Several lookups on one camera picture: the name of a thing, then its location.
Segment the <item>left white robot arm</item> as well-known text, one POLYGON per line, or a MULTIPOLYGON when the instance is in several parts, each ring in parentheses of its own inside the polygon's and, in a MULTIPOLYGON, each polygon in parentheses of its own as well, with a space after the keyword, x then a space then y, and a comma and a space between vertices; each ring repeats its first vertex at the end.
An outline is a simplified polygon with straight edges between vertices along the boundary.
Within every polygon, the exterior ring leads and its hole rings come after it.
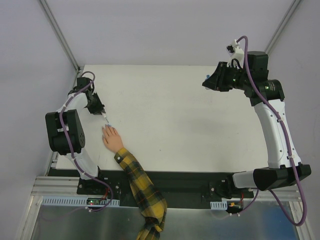
POLYGON ((88 188, 99 195, 106 183, 98 177, 99 167, 85 149, 86 137, 79 114, 86 109, 91 115, 105 116, 105 105, 95 92, 95 79, 80 76, 68 93, 66 102, 57 111, 45 115, 48 142, 51 150, 66 157, 83 180, 90 180, 88 188))

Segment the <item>yellow plaid sleeve forearm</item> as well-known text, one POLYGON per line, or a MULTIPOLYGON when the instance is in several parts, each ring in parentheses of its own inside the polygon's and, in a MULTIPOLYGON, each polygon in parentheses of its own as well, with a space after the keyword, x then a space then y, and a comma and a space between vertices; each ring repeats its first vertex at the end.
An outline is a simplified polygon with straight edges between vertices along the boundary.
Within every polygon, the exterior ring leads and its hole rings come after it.
POLYGON ((120 149, 114 159, 125 172, 132 195, 144 217, 145 224, 137 235, 138 240, 158 240, 165 228, 168 204, 153 184, 138 160, 126 148, 120 149))

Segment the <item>mannequin hand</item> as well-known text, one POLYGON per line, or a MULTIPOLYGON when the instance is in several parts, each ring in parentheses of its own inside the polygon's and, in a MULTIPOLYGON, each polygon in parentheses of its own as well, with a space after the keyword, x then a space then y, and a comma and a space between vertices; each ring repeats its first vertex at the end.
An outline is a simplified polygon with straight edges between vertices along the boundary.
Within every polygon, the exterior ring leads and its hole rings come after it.
POLYGON ((117 153, 119 150, 124 148, 122 138, 114 127, 105 125, 101 130, 103 144, 108 150, 113 153, 117 153))

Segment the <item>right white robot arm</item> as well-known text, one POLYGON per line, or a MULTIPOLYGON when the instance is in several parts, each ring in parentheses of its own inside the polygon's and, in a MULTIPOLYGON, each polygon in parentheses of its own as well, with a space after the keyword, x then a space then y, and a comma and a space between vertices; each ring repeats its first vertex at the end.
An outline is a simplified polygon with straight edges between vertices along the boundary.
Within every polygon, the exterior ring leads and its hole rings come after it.
POLYGON ((243 53, 232 51, 228 62, 220 61, 214 73, 207 77, 202 86, 219 92, 232 89, 242 90, 257 114, 266 147, 267 163, 264 168, 234 173, 225 184, 225 192, 237 197, 243 188, 261 191, 295 185, 311 175, 310 165, 302 164, 293 144, 290 132, 283 132, 287 125, 285 95, 281 83, 268 78, 268 55, 263 51, 250 51, 250 72, 240 66, 243 53))

